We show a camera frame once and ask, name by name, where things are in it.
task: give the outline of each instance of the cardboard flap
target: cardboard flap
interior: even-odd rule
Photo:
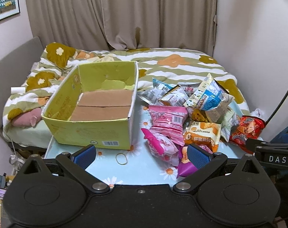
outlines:
[[[78,106],[131,106],[132,90],[99,90],[84,92]]]
[[[129,109],[130,106],[77,106],[71,115],[70,121],[105,121],[127,118]]]

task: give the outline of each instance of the bed headboard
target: bed headboard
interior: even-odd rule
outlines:
[[[43,52],[41,41],[34,37],[0,60],[0,135],[2,136],[2,114],[10,96],[11,87],[21,86],[30,73],[34,62]]]

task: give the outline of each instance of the light blue tablecloth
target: light blue tablecloth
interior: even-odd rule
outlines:
[[[137,98],[134,111],[133,138],[131,150],[115,150],[97,148],[95,161],[86,169],[87,172],[107,184],[129,184],[129,185],[148,185],[148,184],[169,184],[173,186],[182,177],[176,179],[177,169],[166,162],[159,160],[151,155],[144,135],[140,128],[149,128],[151,118],[146,110],[146,103]],[[63,151],[74,153],[81,149],[80,146],[70,146],[52,143],[46,153],[45,158],[55,158]],[[219,144],[219,152],[226,154],[229,158],[241,158],[245,152],[240,147],[233,144]]]

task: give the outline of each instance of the metal screw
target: metal screw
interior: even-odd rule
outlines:
[[[175,186],[179,190],[188,190],[191,187],[191,185],[187,182],[180,182],[180,183],[177,183]]]
[[[102,183],[102,182],[98,182],[98,183],[94,183],[92,185],[92,188],[95,190],[104,190],[107,188],[107,184],[106,183]]]

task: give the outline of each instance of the cardboard box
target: cardboard box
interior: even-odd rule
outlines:
[[[120,84],[109,84],[115,81]],[[59,143],[130,149],[137,87],[137,62],[80,64],[52,95],[42,119]]]

